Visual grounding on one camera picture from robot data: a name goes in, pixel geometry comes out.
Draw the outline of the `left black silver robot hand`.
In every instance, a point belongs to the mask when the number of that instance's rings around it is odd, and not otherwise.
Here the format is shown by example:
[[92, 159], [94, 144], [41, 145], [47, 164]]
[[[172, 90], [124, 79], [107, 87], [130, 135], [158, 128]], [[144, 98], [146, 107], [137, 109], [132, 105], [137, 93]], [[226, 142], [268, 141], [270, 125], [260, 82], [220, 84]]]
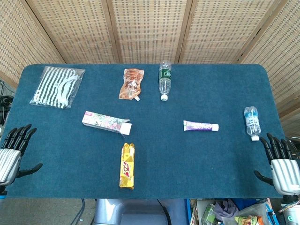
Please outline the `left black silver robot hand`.
[[37, 128], [31, 124], [14, 128], [8, 132], [0, 148], [0, 194], [4, 195], [6, 187], [15, 179], [36, 173], [42, 163], [26, 170], [20, 170], [20, 163], [25, 154], [29, 141]]

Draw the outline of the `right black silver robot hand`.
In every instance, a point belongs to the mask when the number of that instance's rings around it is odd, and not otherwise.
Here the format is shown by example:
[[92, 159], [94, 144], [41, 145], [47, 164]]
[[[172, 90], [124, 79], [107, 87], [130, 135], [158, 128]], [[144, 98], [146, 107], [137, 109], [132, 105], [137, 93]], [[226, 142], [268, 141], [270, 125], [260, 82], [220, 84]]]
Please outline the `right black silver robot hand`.
[[273, 186], [281, 195], [300, 194], [300, 168], [297, 161], [293, 158], [291, 148], [287, 141], [267, 134], [269, 141], [263, 137], [252, 136], [252, 141], [261, 141], [264, 146], [266, 156], [271, 169], [272, 178], [262, 176], [257, 170], [255, 176]]

